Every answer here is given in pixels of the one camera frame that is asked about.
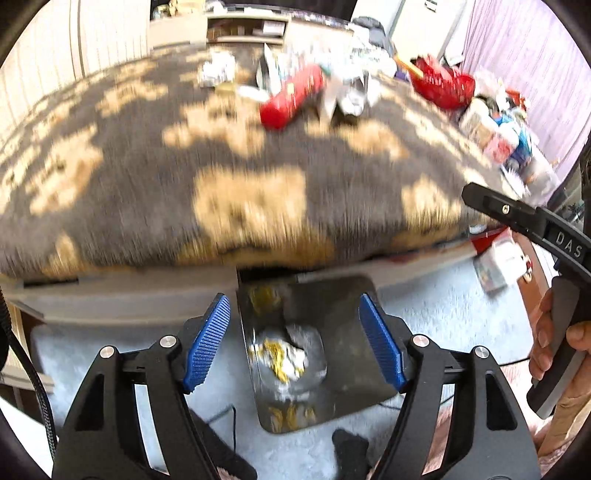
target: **crumpled paper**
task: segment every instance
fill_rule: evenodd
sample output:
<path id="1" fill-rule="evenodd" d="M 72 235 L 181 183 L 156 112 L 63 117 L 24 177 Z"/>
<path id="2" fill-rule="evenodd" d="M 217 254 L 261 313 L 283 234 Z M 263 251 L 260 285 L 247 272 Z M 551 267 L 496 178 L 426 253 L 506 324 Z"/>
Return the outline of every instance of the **crumpled paper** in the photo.
<path id="1" fill-rule="evenodd" d="M 211 61 L 203 64 L 201 85 L 215 87 L 220 83 L 233 82 L 236 73 L 236 59 L 227 51 L 213 52 Z"/>

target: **light blue carpet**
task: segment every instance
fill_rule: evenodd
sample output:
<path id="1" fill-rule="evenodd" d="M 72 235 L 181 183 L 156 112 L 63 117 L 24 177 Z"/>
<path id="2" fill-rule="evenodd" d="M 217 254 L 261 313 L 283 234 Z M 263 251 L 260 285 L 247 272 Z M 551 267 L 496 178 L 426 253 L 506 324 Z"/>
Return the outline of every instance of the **light blue carpet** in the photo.
<path id="1" fill-rule="evenodd" d="M 465 261 L 407 284 L 379 291 L 387 313 L 404 318 L 415 333 L 425 333 L 441 347 L 470 351 L 487 346 L 499 363 L 525 358 L 532 337 L 517 285 L 493 296 L 482 291 L 472 261 Z M 67 411 L 88 366 L 104 345 L 120 351 L 149 346 L 177 326 L 146 328 L 82 328 L 40 326 L 31 335 L 41 370 L 52 376 L 50 396 L 56 423 L 63 425 Z M 381 406 L 312 429 L 282 436 L 265 432 L 258 423 L 241 327 L 232 322 L 204 385 L 188 397 L 189 407 L 205 420 L 228 404 L 238 410 L 237 451 L 258 471 L 261 480 L 332 480 L 336 461 L 332 432 L 344 428 L 370 440 L 369 456 L 377 460 L 397 418 L 395 410 Z M 399 398 L 392 405 L 400 405 Z M 138 392 L 138 411 L 148 456 L 163 465 L 144 389 Z M 232 444 L 231 414 L 212 425 Z"/>

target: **finger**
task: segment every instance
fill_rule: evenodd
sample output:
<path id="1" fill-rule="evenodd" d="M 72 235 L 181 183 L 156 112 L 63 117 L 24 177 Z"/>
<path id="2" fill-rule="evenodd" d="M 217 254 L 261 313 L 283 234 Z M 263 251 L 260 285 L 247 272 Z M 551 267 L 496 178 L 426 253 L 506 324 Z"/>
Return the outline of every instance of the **finger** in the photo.
<path id="1" fill-rule="evenodd" d="M 591 322 L 581 322 L 566 330 L 569 345 L 576 350 L 591 352 Z"/>
<path id="2" fill-rule="evenodd" d="M 546 372 L 552 366 L 552 351 L 548 347 L 542 348 L 538 342 L 535 342 L 531 351 L 531 359 L 535 361 L 542 372 Z"/>
<path id="3" fill-rule="evenodd" d="M 535 339 L 546 348 L 554 338 L 554 323 L 549 313 L 543 313 L 535 325 Z"/>
<path id="4" fill-rule="evenodd" d="M 568 398 L 579 398 L 591 393 L 591 356 L 587 355 L 573 381 L 564 392 Z"/>
<path id="5" fill-rule="evenodd" d="M 536 363 L 533 358 L 530 358 L 530 374 L 536 380 L 542 380 L 544 377 L 544 371 L 540 368 L 540 366 Z"/>
<path id="6" fill-rule="evenodd" d="M 546 290 L 546 293 L 544 294 L 544 296 L 540 300 L 540 305 L 538 306 L 540 311 L 545 313 L 545 312 L 549 312 L 550 310 L 552 310 L 553 299 L 554 299 L 554 293 L 552 292 L 552 289 L 550 288 L 549 290 Z"/>

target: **black sock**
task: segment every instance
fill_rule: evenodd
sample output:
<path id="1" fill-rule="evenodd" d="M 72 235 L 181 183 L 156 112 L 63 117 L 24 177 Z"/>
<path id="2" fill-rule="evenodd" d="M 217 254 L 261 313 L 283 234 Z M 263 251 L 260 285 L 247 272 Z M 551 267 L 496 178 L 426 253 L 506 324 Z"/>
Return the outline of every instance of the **black sock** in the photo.
<path id="1" fill-rule="evenodd" d="M 337 480 L 365 480 L 369 473 L 367 451 L 369 442 L 345 430 L 335 430 L 332 436 L 339 465 Z"/>

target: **white packaging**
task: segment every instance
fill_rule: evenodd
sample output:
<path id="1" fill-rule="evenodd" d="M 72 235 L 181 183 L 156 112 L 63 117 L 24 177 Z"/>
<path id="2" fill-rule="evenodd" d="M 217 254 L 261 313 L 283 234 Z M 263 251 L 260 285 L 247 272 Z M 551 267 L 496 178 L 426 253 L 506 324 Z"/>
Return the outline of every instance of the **white packaging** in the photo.
<path id="1" fill-rule="evenodd" d="M 474 259 L 474 268 L 485 291 L 511 285 L 527 273 L 523 250 L 511 237 L 493 242 Z"/>
<path id="2" fill-rule="evenodd" d="M 519 135 L 509 124 L 501 124 L 484 148 L 484 155 L 492 162 L 503 165 L 515 151 L 517 145 L 519 145 Z"/>
<path id="3" fill-rule="evenodd" d="M 489 116 L 488 107 L 482 100 L 475 98 L 470 102 L 470 106 L 460 120 L 459 127 L 464 135 L 470 136 L 477 124 L 480 123 L 482 115 Z"/>
<path id="4" fill-rule="evenodd" d="M 498 126 L 496 122 L 486 115 L 479 114 L 479 122 L 470 132 L 468 137 L 472 140 L 481 150 L 484 150 L 486 146 L 491 142 L 492 137 L 498 132 Z"/>

